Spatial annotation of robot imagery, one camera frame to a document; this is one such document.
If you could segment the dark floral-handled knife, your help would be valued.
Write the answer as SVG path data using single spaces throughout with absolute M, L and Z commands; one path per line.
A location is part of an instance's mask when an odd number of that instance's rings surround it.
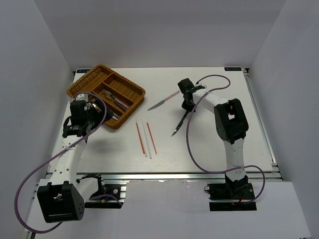
M 185 118 L 187 117 L 187 115 L 189 114 L 189 111 L 186 111 L 185 114 L 182 116 L 181 120 L 179 121 L 178 125 L 176 126 L 176 128 L 174 129 L 171 137 L 173 137 L 181 128 L 181 126 L 183 125 L 183 122 L 185 120 Z

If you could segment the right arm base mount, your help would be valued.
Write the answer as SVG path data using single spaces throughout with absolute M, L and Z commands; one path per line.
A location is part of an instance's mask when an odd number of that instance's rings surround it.
M 226 180 L 225 183 L 212 183 L 204 187 L 209 194 L 209 208 L 213 212 L 256 211 L 252 184 L 245 177 L 241 180 Z

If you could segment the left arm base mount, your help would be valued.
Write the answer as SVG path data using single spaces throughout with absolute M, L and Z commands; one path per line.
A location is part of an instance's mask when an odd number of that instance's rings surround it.
M 87 174 L 76 179 L 76 186 L 85 201 L 85 209 L 120 209 L 121 184 L 107 183 L 101 174 Z

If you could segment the pink-handled fork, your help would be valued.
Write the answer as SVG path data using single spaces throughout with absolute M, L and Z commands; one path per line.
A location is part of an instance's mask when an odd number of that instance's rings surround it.
M 129 108 L 129 106 L 127 104 L 125 104 L 124 102 L 122 102 L 121 100 L 116 98 L 111 92 L 109 92 L 107 90 L 102 90 L 102 92 L 103 92 L 104 95 L 106 95 L 107 97 L 111 98 L 113 101 L 117 102 L 118 104 L 120 104 L 121 106 L 125 107 L 126 109 Z

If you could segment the dark floral-handled spoon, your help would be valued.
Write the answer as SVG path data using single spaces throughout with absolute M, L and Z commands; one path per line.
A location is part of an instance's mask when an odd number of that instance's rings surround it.
M 97 110 L 98 113 L 104 115 L 105 110 L 107 111 L 106 119 L 110 119 L 112 117 L 119 118 L 121 116 L 119 111 L 114 110 L 113 108 L 105 108 L 104 105 L 100 100 L 95 100 L 94 108 Z

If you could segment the dark floral-handled fork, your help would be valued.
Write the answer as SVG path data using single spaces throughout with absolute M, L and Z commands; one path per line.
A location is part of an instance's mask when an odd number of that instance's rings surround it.
M 116 98 L 111 92 L 107 90 L 102 90 L 102 93 L 107 97 L 110 98 L 119 108 L 121 108 L 123 111 L 126 111 L 129 106 L 127 106 L 125 103 L 120 101 L 118 98 Z

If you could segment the pink-handled table knife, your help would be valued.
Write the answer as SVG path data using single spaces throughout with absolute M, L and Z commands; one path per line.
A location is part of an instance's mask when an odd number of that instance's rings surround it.
M 159 106 L 163 105 L 166 101 L 168 101 L 169 99 L 171 99 L 172 97 L 178 95 L 180 93 L 180 91 L 176 91 L 173 94 L 167 96 L 166 98 L 164 98 L 163 100 L 161 100 L 160 102 L 156 103 L 155 105 L 153 105 L 152 107 L 150 107 L 149 109 L 147 109 L 147 111 L 151 111 L 154 110 L 156 108 L 158 108 Z

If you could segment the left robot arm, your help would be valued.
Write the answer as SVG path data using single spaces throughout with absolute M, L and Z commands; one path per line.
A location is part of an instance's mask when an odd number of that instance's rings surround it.
M 75 100 L 70 104 L 71 115 L 64 121 L 63 153 L 45 186 L 37 190 L 37 198 L 47 223 L 79 221 L 84 216 L 85 203 L 92 196 L 105 194 L 101 176 L 91 174 L 77 179 L 81 155 L 88 135 L 105 121 L 105 105 L 100 100 Z

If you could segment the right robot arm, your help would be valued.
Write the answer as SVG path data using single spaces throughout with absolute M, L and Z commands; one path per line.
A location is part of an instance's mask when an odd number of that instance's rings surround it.
M 241 102 L 239 99 L 221 98 L 202 85 L 194 85 L 188 78 L 177 85 L 184 98 L 182 108 L 188 113 L 195 112 L 197 106 L 203 106 L 214 114 L 217 134 L 225 146 L 225 192 L 232 199 L 238 198 L 248 185 L 243 145 L 249 125 Z

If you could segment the pink-handled spoon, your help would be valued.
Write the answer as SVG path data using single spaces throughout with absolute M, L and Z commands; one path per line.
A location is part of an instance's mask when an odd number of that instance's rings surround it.
M 98 112 L 101 113 L 102 109 L 98 106 L 97 103 L 91 103 L 93 108 Z M 111 110 L 107 110 L 107 115 L 105 118 L 105 121 L 109 121 L 110 119 L 114 119 L 114 120 L 118 120 L 119 119 L 119 115 L 116 114 L 115 112 L 111 111 Z

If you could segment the red chopstick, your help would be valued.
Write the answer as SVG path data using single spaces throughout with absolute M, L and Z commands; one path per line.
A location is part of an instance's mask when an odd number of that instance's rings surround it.
M 157 149 L 156 149 L 156 145 L 155 145 L 155 142 L 154 142 L 154 138 L 153 138 L 153 135 L 152 135 L 152 131 L 151 131 L 149 122 L 147 122 L 147 128 L 148 128 L 148 131 L 149 131 L 149 134 L 150 134 L 150 138 L 151 138 L 151 141 L 152 141 L 152 145 L 153 145 L 155 154 L 157 154 Z
M 139 141 L 140 141 L 140 144 L 141 144 L 142 152 L 143 152 L 143 154 L 145 154 L 144 143 L 143 143 L 143 139 L 142 139 L 142 136 L 141 136 L 141 133 L 140 133 L 140 129 L 139 129 L 139 125 L 138 125 L 137 121 L 136 121 L 136 128 L 137 128 L 137 132 L 138 132 L 138 136 L 139 136 Z

